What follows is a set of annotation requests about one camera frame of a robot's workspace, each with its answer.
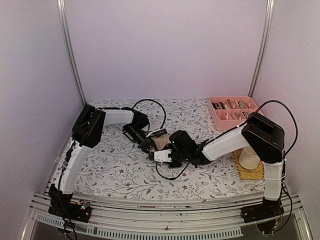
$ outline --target yellow mat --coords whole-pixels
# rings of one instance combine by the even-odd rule
[[[258,179],[264,179],[265,177],[265,169],[264,165],[262,164],[262,161],[259,162],[259,165],[256,169],[253,170],[247,170],[243,168],[239,163],[239,157],[242,152],[242,149],[239,149],[237,151],[234,151],[232,153],[234,163],[236,165],[236,168],[238,170],[239,176],[241,180],[258,180]]]

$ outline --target pink organizer tray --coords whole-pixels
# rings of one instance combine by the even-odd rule
[[[244,103],[244,106],[240,104],[242,108],[240,108],[239,102]],[[208,103],[215,128],[221,131],[243,123],[247,119],[246,115],[248,116],[258,109],[257,104],[248,96],[212,96],[209,97]],[[219,109],[215,109],[212,103],[218,104]]]

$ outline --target slotted vent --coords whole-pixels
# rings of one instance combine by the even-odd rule
[[[48,224],[57,228],[63,228],[64,221],[55,216],[49,216],[38,213],[36,216],[37,221]],[[216,230],[203,233],[137,233],[137,232],[124,232],[113,231],[102,227],[87,226],[86,231],[77,231],[86,235],[101,237],[108,240],[222,240],[233,239],[243,236],[240,227],[230,228],[226,230]]]

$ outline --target floral tablecloth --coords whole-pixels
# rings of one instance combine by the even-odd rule
[[[161,99],[166,110],[165,128],[172,134],[187,131],[197,143],[217,136],[206,99]],[[92,101],[95,107],[132,107],[136,100]],[[137,110],[148,115],[150,130],[157,129],[163,120],[161,108],[153,102],[140,103]],[[57,184],[61,162],[53,175]],[[162,175],[176,176],[185,166],[159,167]],[[103,129],[101,142],[92,149],[84,161],[74,185],[74,192],[108,198],[136,200],[191,200],[240,196],[263,191],[263,180],[241,180],[232,154],[226,154],[211,164],[195,168],[189,165],[176,180],[161,178],[156,163],[148,159],[137,146],[122,134],[122,125]]]

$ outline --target white wall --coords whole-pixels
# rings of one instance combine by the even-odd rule
[[[0,1],[0,239],[21,237],[76,117],[57,1]]]
[[[266,0],[69,0],[88,100],[246,95]]]
[[[283,101],[299,127],[296,147],[288,155],[287,182],[298,192],[314,239],[320,239],[320,1],[278,0],[262,72],[254,99]],[[286,111],[269,105],[264,111],[286,131],[286,147],[294,125]]]

